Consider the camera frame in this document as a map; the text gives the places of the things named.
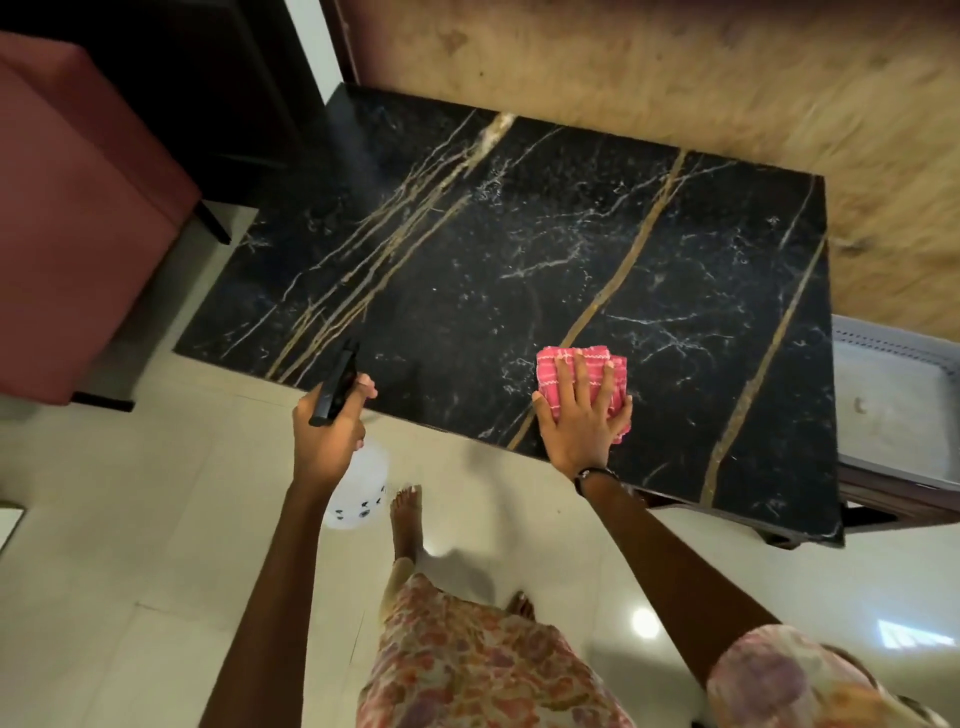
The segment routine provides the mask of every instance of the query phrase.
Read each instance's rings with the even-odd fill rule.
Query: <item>right hand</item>
[[[630,424],[634,401],[629,395],[615,417],[607,418],[613,397],[613,362],[604,365],[603,383],[597,399],[590,404],[590,380],[587,362],[573,355],[574,377],[562,356],[557,357],[557,381],[560,390],[560,419],[553,421],[550,405],[540,392],[534,392],[534,410],[540,422],[540,436],[546,445],[550,463],[570,480],[584,468],[606,468],[613,438]]]
[[[343,409],[332,425],[313,427],[313,415],[320,396],[318,386],[294,407],[294,486],[321,497],[329,497],[347,472],[355,450],[363,447],[367,433],[360,414],[367,399],[376,397],[376,385],[369,376],[357,376]]]

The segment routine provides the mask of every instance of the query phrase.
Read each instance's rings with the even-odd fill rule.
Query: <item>wall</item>
[[[319,0],[284,0],[324,103],[343,80]]]
[[[338,2],[361,84],[825,175],[835,311],[960,340],[949,4]]]

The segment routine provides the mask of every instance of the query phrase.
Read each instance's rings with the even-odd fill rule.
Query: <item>white tile floor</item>
[[[195,227],[184,239],[208,243]],[[29,508],[0,553],[5,728],[189,726],[203,709],[276,522],[299,396],[170,352],[229,255],[208,250],[131,414],[0,402],[0,499]],[[382,416],[368,424],[392,454],[392,486],[423,484],[435,583],[498,603],[522,586],[638,723],[680,728],[700,712],[619,553],[547,466]],[[877,624],[960,639],[960,527],[787,552],[715,518],[661,517],[782,619],[960,724],[960,650],[884,646]],[[390,560],[382,514],[322,534],[305,725],[352,724]]]

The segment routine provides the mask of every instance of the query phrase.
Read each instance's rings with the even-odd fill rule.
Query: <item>floral dress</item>
[[[927,720],[792,627],[744,635],[717,662],[708,697],[721,728],[916,728]],[[358,728],[633,722],[546,624],[458,599],[414,574],[386,619]]]

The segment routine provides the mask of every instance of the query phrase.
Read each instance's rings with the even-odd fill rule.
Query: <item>marble tabletop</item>
[[[177,352],[543,457],[545,346],[628,358],[628,483],[841,537],[822,178],[341,86]]]

